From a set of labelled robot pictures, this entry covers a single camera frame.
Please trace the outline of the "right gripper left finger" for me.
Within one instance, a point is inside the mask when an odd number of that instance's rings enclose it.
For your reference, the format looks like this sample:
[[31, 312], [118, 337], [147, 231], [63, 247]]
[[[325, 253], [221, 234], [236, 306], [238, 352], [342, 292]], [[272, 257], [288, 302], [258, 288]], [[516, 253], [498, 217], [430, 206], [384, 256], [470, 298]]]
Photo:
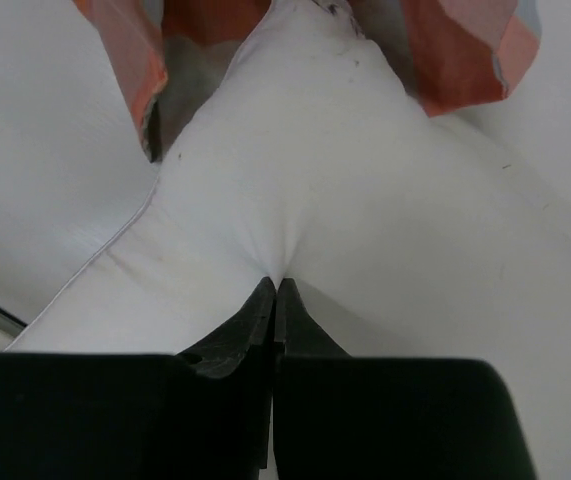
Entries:
[[255, 479], [276, 290], [176, 355], [0, 353], [0, 479]]

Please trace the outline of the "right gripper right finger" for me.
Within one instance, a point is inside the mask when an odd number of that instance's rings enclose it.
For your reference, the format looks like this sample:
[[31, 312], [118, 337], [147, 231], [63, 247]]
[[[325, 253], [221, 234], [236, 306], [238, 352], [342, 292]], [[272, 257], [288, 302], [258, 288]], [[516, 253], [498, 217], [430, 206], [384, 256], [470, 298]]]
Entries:
[[284, 280], [273, 449], [282, 479], [531, 479], [509, 390], [488, 363], [353, 357]]

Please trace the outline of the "white pillow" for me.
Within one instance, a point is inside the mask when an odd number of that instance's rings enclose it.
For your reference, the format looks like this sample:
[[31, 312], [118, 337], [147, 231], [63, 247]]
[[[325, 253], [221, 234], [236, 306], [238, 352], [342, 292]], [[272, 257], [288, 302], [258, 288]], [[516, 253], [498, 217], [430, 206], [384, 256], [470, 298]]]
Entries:
[[571, 479], [571, 238], [523, 165], [429, 119], [345, 3], [276, 1], [144, 208], [11, 350], [178, 353], [291, 277], [351, 353], [488, 361], [538, 476]]

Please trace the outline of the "checkered orange blue pillowcase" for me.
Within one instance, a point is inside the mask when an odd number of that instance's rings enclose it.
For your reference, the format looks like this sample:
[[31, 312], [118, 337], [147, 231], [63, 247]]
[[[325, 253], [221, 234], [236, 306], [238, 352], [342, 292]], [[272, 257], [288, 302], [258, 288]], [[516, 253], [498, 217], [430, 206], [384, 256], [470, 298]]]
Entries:
[[[507, 98], [541, 40], [532, 1], [327, 1], [382, 50], [429, 116]], [[159, 162], [218, 87], [266, 1], [80, 1], [140, 145]]]

